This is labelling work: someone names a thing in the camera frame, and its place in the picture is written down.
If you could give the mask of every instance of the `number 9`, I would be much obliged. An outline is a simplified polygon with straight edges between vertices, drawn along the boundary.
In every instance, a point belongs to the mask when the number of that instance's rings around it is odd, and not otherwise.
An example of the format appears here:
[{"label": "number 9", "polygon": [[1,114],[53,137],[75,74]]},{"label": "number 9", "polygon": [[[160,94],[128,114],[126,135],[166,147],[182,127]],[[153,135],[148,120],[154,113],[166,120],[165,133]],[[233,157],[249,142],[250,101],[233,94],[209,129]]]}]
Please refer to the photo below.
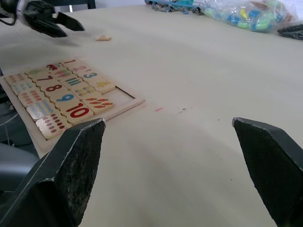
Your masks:
[{"label": "number 9", "polygon": [[69,101],[69,100],[72,100],[73,98],[74,98],[74,95],[68,94],[68,95],[62,96],[62,99],[56,99],[56,101],[57,102]]},{"label": "number 9", "polygon": [[95,76],[97,76],[98,74],[96,74],[95,72],[93,72],[92,74],[90,74],[90,75],[87,75],[87,74],[85,74],[83,77],[84,78],[91,78],[91,77],[95,77]]}]

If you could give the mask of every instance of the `table surface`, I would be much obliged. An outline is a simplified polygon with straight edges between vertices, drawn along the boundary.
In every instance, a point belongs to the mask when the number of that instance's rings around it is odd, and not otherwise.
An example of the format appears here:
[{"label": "table surface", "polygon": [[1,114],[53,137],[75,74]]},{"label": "table surface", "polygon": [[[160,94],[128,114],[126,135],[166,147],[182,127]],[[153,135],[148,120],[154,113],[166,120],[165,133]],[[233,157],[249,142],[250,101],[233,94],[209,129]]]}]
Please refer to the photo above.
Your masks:
[{"label": "table surface", "polygon": [[107,123],[81,227],[274,227],[232,118],[303,146],[303,42],[148,6],[72,16],[86,32],[60,39],[0,25],[0,66],[82,57],[147,100]]}]

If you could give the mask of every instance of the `red number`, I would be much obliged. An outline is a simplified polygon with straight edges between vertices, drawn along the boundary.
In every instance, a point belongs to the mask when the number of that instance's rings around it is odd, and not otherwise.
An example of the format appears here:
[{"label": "red number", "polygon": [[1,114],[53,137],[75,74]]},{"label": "red number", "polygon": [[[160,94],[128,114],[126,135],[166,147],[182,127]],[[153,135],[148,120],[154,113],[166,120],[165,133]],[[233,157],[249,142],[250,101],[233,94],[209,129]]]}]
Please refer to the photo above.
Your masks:
[{"label": "red number", "polygon": [[53,79],[53,77],[52,76],[48,76],[47,78],[45,78],[45,79],[38,79],[38,80],[47,80],[47,79]]},{"label": "red number", "polygon": [[67,61],[67,62],[64,62],[64,64],[66,64],[66,63],[70,63],[70,62],[74,62],[74,61],[76,61],[76,60]]},{"label": "red number", "polygon": [[74,110],[73,112],[71,112],[71,117],[72,118],[82,117],[82,116],[84,116],[85,114],[87,114],[89,112],[89,109],[86,108],[86,107],[79,108],[81,106],[84,106],[84,105],[82,103],[79,103],[77,106],[75,106],[75,107],[67,110],[66,112],[70,112],[70,111]]},{"label": "red number", "polygon": [[73,68],[72,70],[76,72],[78,70],[84,70],[84,69],[86,69],[86,66],[80,66],[79,68]]},{"label": "red number", "polygon": [[60,89],[62,88],[62,85],[56,85],[56,86],[53,86],[53,87],[48,87],[47,89],[45,89],[46,91],[55,91],[57,89]]},{"label": "red number", "polygon": [[71,75],[71,73],[69,73],[68,70],[61,70],[59,72],[56,72],[55,74],[60,74],[60,76],[58,76],[58,78],[59,77],[67,77],[67,76]]}]

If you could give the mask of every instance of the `wooden puzzle piece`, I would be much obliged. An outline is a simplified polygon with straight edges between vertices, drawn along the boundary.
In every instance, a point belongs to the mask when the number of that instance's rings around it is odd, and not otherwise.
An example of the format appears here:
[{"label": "wooden puzzle piece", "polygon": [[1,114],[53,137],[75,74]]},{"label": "wooden puzzle piece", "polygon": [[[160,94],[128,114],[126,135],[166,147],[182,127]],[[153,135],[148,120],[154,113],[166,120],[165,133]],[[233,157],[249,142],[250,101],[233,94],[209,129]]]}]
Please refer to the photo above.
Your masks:
[{"label": "wooden puzzle piece", "polygon": [[83,80],[80,77],[77,77],[77,75],[72,74],[60,80],[60,82],[63,83],[70,90],[74,87],[78,87],[78,85],[81,84]]},{"label": "wooden puzzle piece", "polygon": [[24,80],[29,80],[29,78],[27,77],[27,75],[23,74],[23,73],[18,73],[15,75],[7,75],[4,77],[6,82],[8,82],[9,85],[12,85],[16,82],[21,82]]},{"label": "wooden puzzle piece", "polygon": [[51,115],[53,113],[59,113],[58,110],[56,110],[54,104],[50,103],[50,101],[47,99],[43,99],[39,102],[29,105],[27,107],[27,112],[34,121],[37,121],[40,118]]},{"label": "wooden puzzle piece", "polygon": [[38,90],[39,88],[36,87],[36,85],[30,81],[25,80],[21,82],[16,82],[11,85],[11,89],[16,95],[19,95],[21,92],[29,91],[29,90]]},{"label": "wooden puzzle piece", "polygon": [[60,112],[63,116],[66,116],[67,121],[72,125],[81,123],[94,115],[82,102],[72,102],[63,107]]},{"label": "wooden puzzle piece", "polygon": [[67,119],[59,113],[40,118],[36,121],[36,125],[47,140],[61,135],[65,130],[72,127]]},{"label": "wooden puzzle piece", "polygon": [[52,94],[56,94],[58,92],[68,91],[68,89],[59,81],[41,86],[40,89],[45,93],[47,97],[50,97]]},{"label": "wooden puzzle piece", "polygon": [[61,65],[59,62],[55,62],[52,64],[49,64],[45,67],[45,70],[48,71],[50,74],[55,74],[56,72],[59,72],[61,70],[67,70],[66,67]]},{"label": "wooden puzzle piece", "polygon": [[93,86],[96,91],[104,94],[110,91],[115,90],[116,86],[113,82],[109,80],[92,80],[89,82],[89,85]]},{"label": "wooden puzzle piece", "polygon": [[75,72],[74,74],[77,74],[78,77],[82,78],[86,82],[90,82],[92,80],[108,80],[107,76],[96,69],[88,69],[78,73]]},{"label": "wooden puzzle piece", "polygon": [[80,100],[84,99],[86,96],[91,95],[93,93],[99,93],[93,87],[87,84],[82,87],[71,89],[71,92],[74,93]]},{"label": "wooden puzzle piece", "polygon": [[48,85],[48,84],[50,84],[52,82],[57,82],[58,81],[51,74],[45,74],[42,77],[41,76],[34,77],[32,80],[33,80],[34,83],[36,83],[37,87],[42,87],[42,86]]},{"label": "wooden puzzle piece", "polygon": [[94,114],[103,113],[115,106],[115,104],[100,93],[94,93],[85,97],[85,99],[83,99],[83,103],[87,105]]},{"label": "wooden puzzle piece", "polygon": [[79,102],[80,100],[71,91],[60,92],[58,94],[52,95],[50,97],[52,103],[55,104],[56,108],[61,110],[66,105],[71,105],[71,103]]},{"label": "wooden puzzle piece", "polygon": [[86,70],[91,69],[91,67],[82,62],[82,63],[75,63],[75,64],[70,64],[69,66],[67,66],[68,70],[72,71],[73,74],[78,74],[80,72],[84,72]]},{"label": "wooden puzzle piece", "polygon": [[57,78],[57,80],[62,80],[65,77],[72,76],[74,74],[72,73],[72,71],[69,71],[69,70],[59,70],[59,71],[54,72],[52,75],[54,75]]},{"label": "wooden puzzle piece", "polygon": [[86,66],[86,63],[79,60],[79,59],[66,59],[66,60],[62,60],[60,61],[60,64],[62,64],[64,67],[66,68],[71,68],[73,65],[77,66],[77,65],[81,65],[83,64],[84,66]]},{"label": "wooden puzzle piece", "polygon": [[39,68],[34,68],[34,69],[29,69],[27,71],[24,72],[29,78],[33,78],[33,77],[37,77],[37,76],[43,76],[43,75],[47,75],[48,72],[43,68],[43,67],[39,67]]},{"label": "wooden puzzle piece", "polygon": [[44,94],[38,90],[29,90],[26,92],[22,92],[18,95],[18,99],[22,103],[22,105],[26,108],[31,104],[41,101],[42,99],[46,99]]}]

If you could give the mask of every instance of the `black object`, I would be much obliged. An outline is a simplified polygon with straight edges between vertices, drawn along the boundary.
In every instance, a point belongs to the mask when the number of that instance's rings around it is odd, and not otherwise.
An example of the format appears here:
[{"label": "black object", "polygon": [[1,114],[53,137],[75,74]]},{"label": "black object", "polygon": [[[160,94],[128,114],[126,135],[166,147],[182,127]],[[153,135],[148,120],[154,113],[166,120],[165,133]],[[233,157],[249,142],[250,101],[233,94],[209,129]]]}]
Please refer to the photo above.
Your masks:
[{"label": "black object", "polygon": [[87,4],[89,9],[95,9],[95,0],[45,0],[53,6],[68,6],[68,5],[82,5]]},{"label": "black object", "polygon": [[65,131],[15,192],[0,192],[0,226],[77,227],[96,178],[104,129],[98,119]]},{"label": "black object", "polygon": [[29,2],[23,16],[33,30],[51,37],[67,36],[57,24],[64,25],[72,31],[84,31],[84,27],[76,19],[63,13],[58,13],[58,17],[53,18],[54,13],[55,10],[51,4],[39,0]]},{"label": "black object", "polygon": [[303,150],[282,129],[234,118],[250,177],[278,227],[303,226]]},{"label": "black object", "polygon": [[303,40],[303,25],[301,24],[279,29],[278,33],[284,37]]},{"label": "black object", "polygon": [[37,161],[29,152],[0,143],[0,192],[15,191]]}]

